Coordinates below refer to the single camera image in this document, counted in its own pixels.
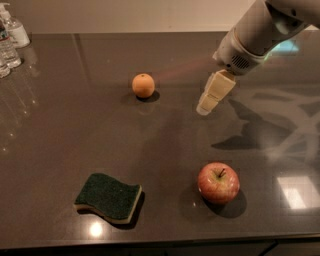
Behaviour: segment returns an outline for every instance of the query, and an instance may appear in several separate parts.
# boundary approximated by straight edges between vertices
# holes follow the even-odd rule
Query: sponge scouring pad
[[[141,185],[127,185],[103,173],[91,174],[74,202],[114,224],[128,224],[141,195]]]

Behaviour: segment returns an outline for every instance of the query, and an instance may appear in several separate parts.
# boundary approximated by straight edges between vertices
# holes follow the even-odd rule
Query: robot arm
[[[256,0],[214,53],[213,58],[224,70],[209,78],[197,112],[209,114],[235,85],[234,76],[248,73],[276,45],[309,25],[320,28],[320,1]]]

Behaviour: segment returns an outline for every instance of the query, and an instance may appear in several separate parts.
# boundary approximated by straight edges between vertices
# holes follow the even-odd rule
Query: wall
[[[227,31],[254,0],[8,0],[32,33]]]

